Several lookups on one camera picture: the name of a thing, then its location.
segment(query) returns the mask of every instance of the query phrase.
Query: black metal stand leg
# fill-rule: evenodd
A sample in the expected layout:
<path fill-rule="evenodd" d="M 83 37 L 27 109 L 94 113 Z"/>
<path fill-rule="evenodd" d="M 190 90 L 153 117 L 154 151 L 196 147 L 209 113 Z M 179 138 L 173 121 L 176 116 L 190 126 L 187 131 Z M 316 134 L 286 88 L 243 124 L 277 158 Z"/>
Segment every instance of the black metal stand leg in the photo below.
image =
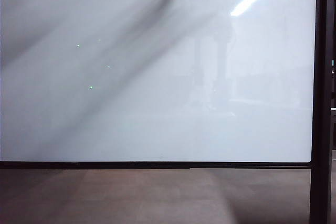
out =
<path fill-rule="evenodd" d="M 314 132 L 310 188 L 310 224 L 330 224 L 331 215 L 331 62 L 334 42 L 334 0 L 318 0 Z"/>

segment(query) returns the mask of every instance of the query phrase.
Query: floor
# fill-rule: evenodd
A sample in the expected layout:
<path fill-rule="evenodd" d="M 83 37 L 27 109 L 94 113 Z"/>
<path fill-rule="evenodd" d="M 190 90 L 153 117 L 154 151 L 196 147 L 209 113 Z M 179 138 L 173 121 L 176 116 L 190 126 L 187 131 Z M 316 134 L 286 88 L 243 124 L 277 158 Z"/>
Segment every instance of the floor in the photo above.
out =
<path fill-rule="evenodd" d="M 336 161 L 332 171 L 336 223 Z M 1 224 L 308 224 L 309 170 L 0 170 Z"/>

